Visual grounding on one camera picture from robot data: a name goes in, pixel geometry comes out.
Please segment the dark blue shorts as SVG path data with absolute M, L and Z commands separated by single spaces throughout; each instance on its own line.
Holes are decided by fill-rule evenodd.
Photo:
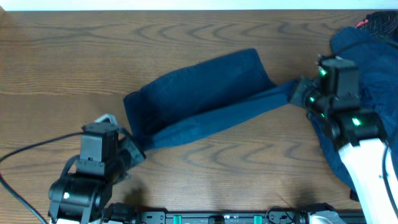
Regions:
M 197 141 L 288 103 L 296 85 L 276 85 L 255 49 L 181 68 L 123 99 L 131 131 L 145 150 Z

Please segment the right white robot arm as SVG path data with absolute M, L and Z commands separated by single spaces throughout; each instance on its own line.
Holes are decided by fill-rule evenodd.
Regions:
M 290 103 L 321 124 L 354 185 L 367 223 L 397 223 L 397 176 L 380 116 L 360 105 L 359 82 L 302 78 Z

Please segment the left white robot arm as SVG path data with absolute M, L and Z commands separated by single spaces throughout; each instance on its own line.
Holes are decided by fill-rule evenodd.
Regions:
M 114 185 L 128 178 L 128 170 L 145 158 L 124 128 L 85 129 L 79 155 L 67 161 L 60 178 L 50 187 L 50 222 L 91 223 L 100 220 Z

